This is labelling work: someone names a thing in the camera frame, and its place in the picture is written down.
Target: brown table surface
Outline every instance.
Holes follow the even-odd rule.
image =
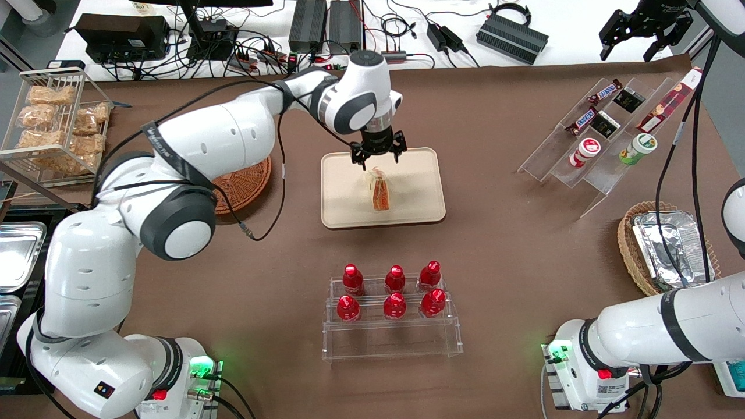
[[[404,95],[394,128],[410,147],[439,156],[447,216],[439,224],[327,230],[320,221],[320,159],[344,147],[301,112],[286,115],[287,201],[276,229],[249,241],[235,225],[218,227],[210,246],[183,262],[143,251],[123,333],[191,336],[225,361],[225,377],[259,418],[539,418],[539,345],[564,321],[643,297],[616,241],[629,207],[654,197],[656,179],[682,110],[607,200],[578,220],[595,194],[516,172],[522,161],[599,78],[638,77],[656,86],[690,69],[685,57],[649,64],[391,72]],[[165,114],[223,80],[103,84],[117,109],[109,139]],[[231,87],[200,105],[230,100]],[[691,124],[668,173],[663,200],[692,211]],[[724,275],[741,269],[720,221],[738,179],[711,120],[700,127],[700,197],[707,237]],[[144,139],[133,148],[148,149]],[[273,153],[279,162],[279,149]],[[279,204],[280,165],[269,189],[245,212],[262,233]],[[82,194],[67,194],[67,197]],[[366,274],[393,263],[409,271],[437,259],[454,295],[464,354],[451,359],[339,362],[321,359],[328,280],[348,262]],[[238,399],[225,391],[234,403]],[[63,405],[70,406],[57,395]],[[555,411],[550,418],[593,418]],[[630,412],[636,414],[638,399]],[[74,409],[79,418],[86,415]],[[742,418],[745,400],[719,395],[708,366],[665,382],[659,418]],[[229,412],[221,409],[222,418]],[[0,398],[0,418],[61,418],[43,396]]]

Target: wicker basket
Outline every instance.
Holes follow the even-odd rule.
[[[272,160],[267,157],[266,160],[259,164],[234,171],[233,173],[224,174],[212,182],[218,185],[228,195],[230,203],[235,211],[250,204],[261,191],[266,187],[269,181],[269,175],[272,172]],[[225,203],[222,194],[215,194],[218,197],[218,205],[215,207],[215,213],[218,215],[230,214],[230,208]]]
[[[674,205],[660,201],[660,211],[674,211],[677,209],[678,208]],[[644,262],[644,256],[642,256],[641,250],[636,244],[636,237],[631,229],[631,217],[642,212],[654,210],[654,201],[641,202],[631,207],[626,212],[626,215],[621,219],[621,223],[618,224],[618,247],[621,249],[621,255],[624,257],[626,269],[629,271],[629,275],[634,279],[636,285],[646,295],[660,294],[662,290],[654,285],[652,278],[647,271],[647,264]],[[714,255],[714,251],[711,249],[711,243],[709,243],[708,240],[706,240],[706,252],[711,260],[711,266],[714,268],[714,278],[720,277],[722,272],[719,270],[719,262],[717,261],[717,257]]]

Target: foil tray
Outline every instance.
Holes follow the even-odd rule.
[[[31,276],[46,236],[40,222],[0,224],[0,293],[23,288]]]
[[[631,218],[637,245],[654,284],[662,291],[705,284],[703,251],[695,218],[685,211],[661,211],[660,224],[675,265],[665,253],[654,211]],[[709,272],[713,274],[714,268],[708,257],[706,262]],[[683,278],[678,275],[675,266]]]
[[[2,353],[7,342],[13,321],[21,306],[21,299],[15,295],[0,295],[0,353]]]

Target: clear acrylic stand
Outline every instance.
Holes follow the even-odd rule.
[[[388,296],[385,276],[366,277],[365,295],[355,297],[360,303],[361,319],[352,323],[342,321],[336,313],[339,298],[346,292],[340,277],[331,278],[323,322],[323,360],[332,363],[342,359],[453,357],[463,353],[460,321],[445,280],[438,285],[446,292],[445,309],[434,318],[423,318],[419,303],[424,294],[416,290],[417,277],[417,273],[406,273],[406,314],[399,320],[383,316],[383,302]]]
[[[598,194],[590,205],[585,209],[580,218],[585,216],[600,202],[608,197],[608,194],[618,184],[618,181],[626,174],[631,166],[623,164],[618,159],[618,154],[624,150],[631,140],[641,131],[636,129],[638,123],[660,102],[676,85],[671,78],[666,78],[656,89],[652,89],[636,78],[632,78],[627,87],[646,98],[634,113],[627,112],[613,101],[617,95],[614,93],[605,98],[595,109],[602,110],[613,118],[620,127],[606,138],[592,127],[585,128],[579,136],[573,136],[565,129],[577,121],[591,106],[587,97],[601,91],[611,82],[601,78],[582,99],[559,121],[554,131],[538,146],[538,148],[525,160],[518,172],[526,171],[539,182],[553,175],[569,188],[574,188],[580,181],[585,180],[598,190]],[[663,121],[653,132],[658,131]],[[577,150],[577,146],[585,138],[594,138],[600,143],[600,153],[590,159],[583,167],[575,168],[569,163],[569,156]]]

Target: red bottle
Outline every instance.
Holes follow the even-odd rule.
[[[336,305],[336,314],[343,321],[357,321],[361,317],[360,303],[349,295],[342,295],[339,304]]]
[[[398,292],[389,295],[383,302],[383,314],[388,320],[398,320],[406,313],[406,300]]]
[[[404,276],[404,270],[398,265],[390,267],[390,272],[385,276],[385,291],[388,294],[394,292],[403,292],[404,285],[406,285],[406,277]]]
[[[435,288],[425,294],[419,305],[419,313],[422,317],[433,318],[445,309],[445,292]]]
[[[344,268],[344,275],[341,277],[341,282],[344,284],[344,290],[347,294],[357,297],[365,295],[362,272],[353,264],[350,263]]]
[[[436,260],[429,262],[419,274],[419,280],[416,281],[416,290],[419,292],[430,292],[440,283],[440,263]]]

